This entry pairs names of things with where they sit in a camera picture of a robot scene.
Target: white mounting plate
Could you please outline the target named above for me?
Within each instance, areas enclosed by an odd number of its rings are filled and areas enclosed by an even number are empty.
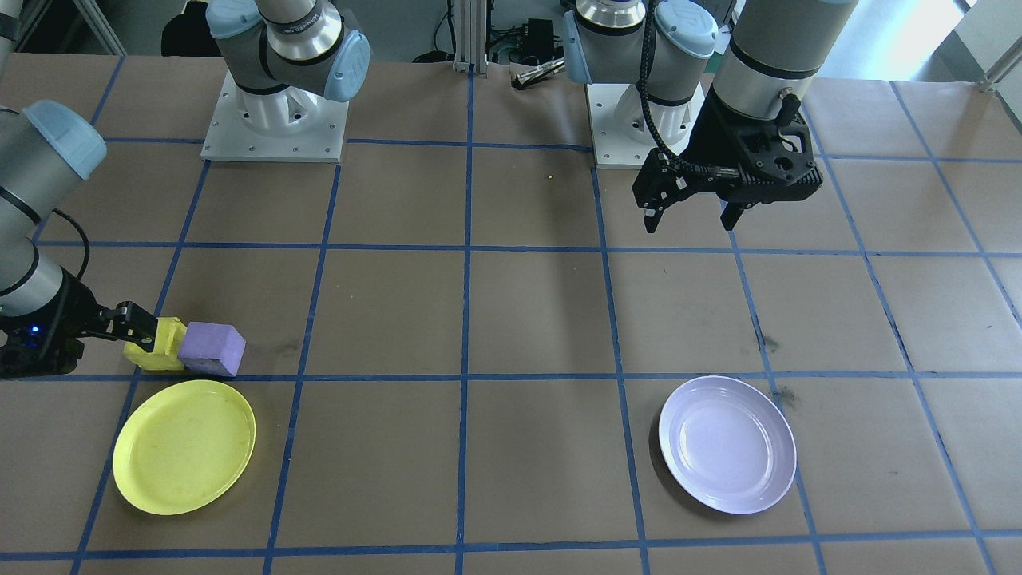
[[[632,85],[588,84],[586,86],[589,95],[589,121],[593,128],[593,147],[595,148],[597,167],[638,170],[646,160],[649,149],[653,147],[652,141],[649,144],[644,144],[632,139],[617,127],[614,119],[614,107],[617,105],[617,100],[621,98],[621,94],[630,86]],[[693,119],[689,123],[682,139],[670,146],[675,153],[681,153],[688,147],[692,125],[695,123],[695,117],[699,114],[699,109],[702,108],[705,99],[702,86],[696,86],[696,91],[692,94],[692,100],[689,102],[689,113]]]
[[[290,135],[258,134],[238,112],[237,87],[228,73],[202,144],[202,158],[214,161],[340,161],[347,102],[320,101],[319,125]]]

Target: cable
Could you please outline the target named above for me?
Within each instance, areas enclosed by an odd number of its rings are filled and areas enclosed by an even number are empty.
[[[72,227],[78,231],[78,234],[82,236],[82,248],[84,249],[84,253],[82,254],[82,267],[79,268],[78,275],[75,276],[78,279],[82,279],[82,276],[85,275],[86,268],[89,267],[89,236],[85,234],[85,230],[82,229],[82,226],[75,221],[75,218],[72,218],[67,213],[63,212],[59,207],[54,207],[53,212],[67,220],[67,223],[69,223]]]
[[[444,26],[444,18],[450,18],[451,17],[451,11],[452,11],[451,2],[448,2],[448,11],[447,11],[447,13],[444,14],[443,16],[440,16],[440,19],[437,20],[437,22],[436,22],[436,28],[433,29],[433,49],[436,50],[437,52],[439,51],[440,48],[439,48],[439,46],[436,45],[436,34],[439,33],[440,27]]]
[[[454,40],[454,0],[448,0],[448,28],[451,29],[451,53],[458,53],[458,44]]]
[[[740,174],[738,170],[734,167],[700,165],[683,159],[680,155],[675,153],[666,143],[664,143],[663,138],[660,137],[660,131],[656,129],[656,124],[653,122],[653,113],[649,109],[649,92],[646,90],[646,82],[649,80],[649,74],[653,68],[653,58],[656,55],[656,35],[653,31],[653,18],[656,13],[656,6],[659,3],[660,0],[649,0],[649,6],[646,8],[646,27],[643,31],[642,58],[639,64],[639,81],[636,82],[636,89],[639,91],[639,100],[642,103],[642,116],[646,122],[646,128],[649,130],[649,134],[653,137],[657,150],[666,155],[670,162],[677,165],[678,170],[683,175],[737,179],[740,177]]]

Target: purple foam block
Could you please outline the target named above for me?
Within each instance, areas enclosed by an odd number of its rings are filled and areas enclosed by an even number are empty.
[[[178,360],[191,372],[233,378],[238,375],[244,351],[245,340],[233,326],[192,322]]]

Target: yellow foam block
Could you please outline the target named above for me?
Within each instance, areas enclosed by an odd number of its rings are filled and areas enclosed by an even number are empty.
[[[156,325],[156,341],[152,353],[132,343],[125,344],[125,357],[146,372],[184,372],[178,360],[181,342],[185,339],[185,325],[177,318],[160,318]]]

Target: stain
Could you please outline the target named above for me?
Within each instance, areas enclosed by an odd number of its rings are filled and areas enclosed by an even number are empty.
[[[801,401],[795,392],[792,391],[788,386],[781,386],[774,392],[774,397],[781,400],[781,405],[792,412],[798,410],[798,403]]]
[[[766,353],[776,353],[777,350],[781,349],[781,344],[777,343],[777,340],[774,338],[763,334],[763,347],[766,348]]]
[[[273,349],[273,351],[274,351],[274,354],[276,354],[276,355],[282,355],[284,357],[290,357],[290,356],[298,355],[298,353],[301,351],[301,346],[299,346],[298,344],[292,342],[292,343],[289,343],[289,344],[281,344],[281,345],[275,347]]]

